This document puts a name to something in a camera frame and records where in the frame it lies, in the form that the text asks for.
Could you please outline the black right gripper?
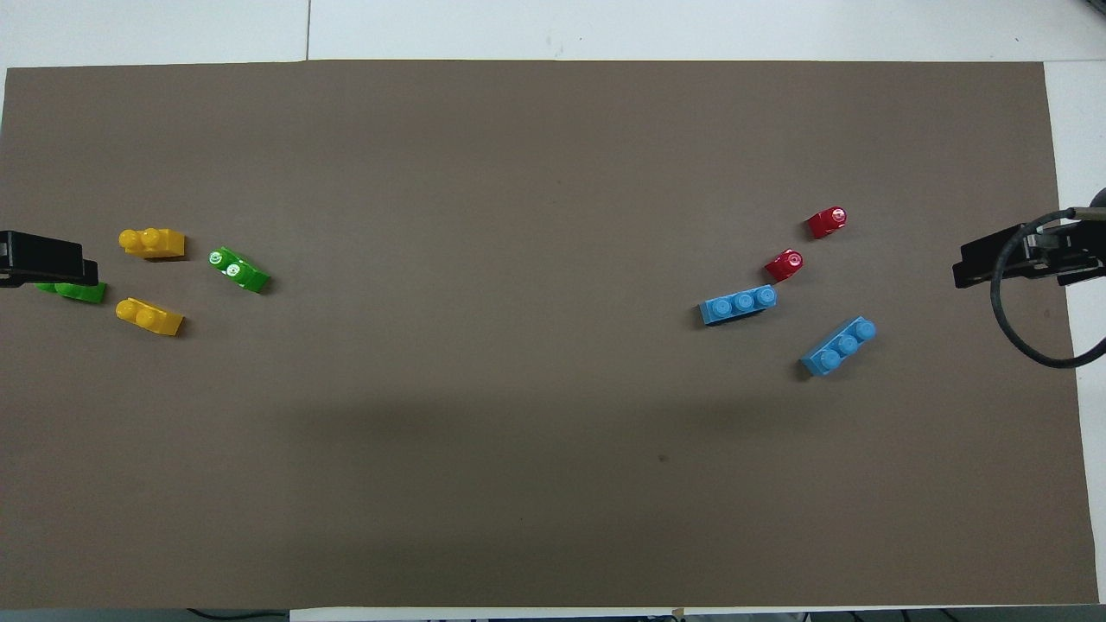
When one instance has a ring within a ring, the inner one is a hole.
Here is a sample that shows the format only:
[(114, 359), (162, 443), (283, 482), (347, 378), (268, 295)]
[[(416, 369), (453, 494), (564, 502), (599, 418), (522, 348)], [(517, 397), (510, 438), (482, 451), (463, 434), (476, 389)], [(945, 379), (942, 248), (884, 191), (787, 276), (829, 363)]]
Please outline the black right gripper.
[[(1106, 212), (1106, 188), (1095, 193), (1087, 205), (1089, 212)], [(995, 263), (1002, 248), (1020, 229), (1011, 225), (1006, 229), (978, 238), (960, 247), (959, 263), (952, 265), (956, 289), (966, 289), (992, 281)], [(1105, 276), (1105, 227), (1054, 227), (1033, 235), (1033, 257), (1023, 243), (1016, 245), (1006, 257), (1006, 267), (1000, 279), (1051, 278), (1058, 286), (1071, 286)]]

